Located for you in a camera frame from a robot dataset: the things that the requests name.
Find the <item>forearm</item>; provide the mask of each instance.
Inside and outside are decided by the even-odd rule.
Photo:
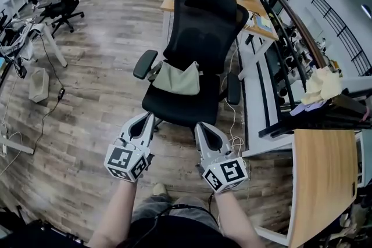
[[[93,233],[91,248],[116,247],[128,237],[137,183],[120,181],[101,223]]]
[[[224,235],[242,248],[264,248],[250,220],[231,191],[216,194]]]

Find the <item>black chair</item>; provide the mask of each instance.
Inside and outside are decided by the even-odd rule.
[[[236,0],[175,0],[173,31],[164,50],[166,62],[185,70],[199,64],[200,92],[194,96],[169,93],[149,86],[142,107],[159,120],[190,127],[197,122],[215,124],[219,102],[240,102],[241,83],[229,73],[227,88],[220,94],[220,77],[231,44],[248,20],[248,11]],[[158,53],[147,50],[137,62],[133,75],[144,79]]]
[[[52,27],[54,28],[52,36],[54,36],[54,33],[63,23],[70,27],[71,33],[74,32],[74,27],[68,20],[77,15],[80,15],[82,18],[84,17],[84,12],[73,13],[78,5],[79,0],[61,0],[57,3],[51,2],[48,5],[40,6],[40,8],[45,8],[45,11],[41,13],[41,16],[50,17],[52,19],[61,16],[52,23]]]

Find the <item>ceiling light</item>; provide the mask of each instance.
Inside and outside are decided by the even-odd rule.
[[[371,9],[368,7],[368,5],[362,4],[362,9],[368,16],[368,18],[372,19],[372,12]]]

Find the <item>wooden tabletop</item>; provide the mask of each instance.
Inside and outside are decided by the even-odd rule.
[[[259,14],[260,16],[263,16],[263,17],[267,18],[268,20],[270,20],[266,11],[265,11],[265,8],[263,7],[262,3],[260,2],[260,0],[237,0],[237,2],[241,6],[245,7],[247,10],[250,10],[251,12],[255,12],[255,13]],[[162,11],[173,12],[174,11],[174,1],[173,0],[164,0],[160,9]],[[268,38],[271,38],[271,39],[274,39],[274,40],[279,39],[273,25],[271,25],[271,29],[272,29],[273,32],[269,32],[265,29],[262,29],[262,28],[258,27],[257,23],[256,23],[256,20],[255,20],[255,26],[249,27],[249,26],[246,25],[244,27],[244,29],[250,31],[253,35],[254,34],[259,34],[259,35],[262,35],[264,37],[268,37]]]
[[[355,200],[357,155],[352,130],[295,130],[295,208],[290,247],[299,247]]]

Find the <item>trash bin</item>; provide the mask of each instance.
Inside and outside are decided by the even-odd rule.
[[[49,95],[49,75],[45,69],[34,71],[31,75],[28,98],[33,102],[39,102]]]

